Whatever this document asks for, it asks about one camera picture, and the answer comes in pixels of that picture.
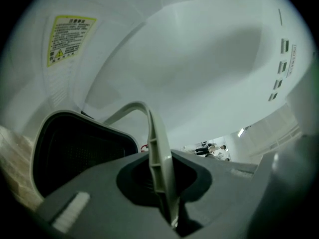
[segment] white plastic bracket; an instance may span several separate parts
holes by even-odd
[[[161,117],[143,102],[132,102],[104,121],[111,125],[132,111],[140,110],[148,117],[149,123],[149,167],[151,170],[154,191],[160,199],[160,210],[173,228],[177,226],[179,197],[176,192],[176,181],[173,160]]]

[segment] person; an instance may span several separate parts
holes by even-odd
[[[206,154],[213,154],[218,149],[226,149],[225,145],[218,146],[218,145],[211,145],[207,146],[206,148],[198,148],[194,151],[196,155],[206,155]]]

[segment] black mesh filter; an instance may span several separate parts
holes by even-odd
[[[71,113],[50,117],[37,141],[33,176],[45,197],[84,170],[137,153],[129,136]]]

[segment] white ribbed grip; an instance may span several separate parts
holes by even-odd
[[[76,222],[84,207],[90,200],[86,192],[79,192],[65,210],[55,219],[52,226],[62,233],[67,233]]]

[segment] warning label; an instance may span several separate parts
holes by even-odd
[[[95,18],[57,16],[50,36],[47,66],[76,55],[95,21]]]

